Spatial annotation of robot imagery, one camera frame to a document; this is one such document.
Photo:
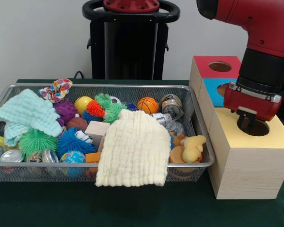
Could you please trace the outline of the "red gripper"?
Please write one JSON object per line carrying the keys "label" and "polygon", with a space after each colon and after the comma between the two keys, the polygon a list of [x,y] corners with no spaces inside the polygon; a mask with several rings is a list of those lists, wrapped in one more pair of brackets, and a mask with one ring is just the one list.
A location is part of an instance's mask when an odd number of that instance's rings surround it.
{"label": "red gripper", "polygon": [[239,116],[237,126],[244,130],[245,118],[248,118],[247,133],[253,134],[256,119],[271,121],[282,103],[280,95],[264,95],[252,92],[230,82],[224,92],[224,107],[236,112]]}

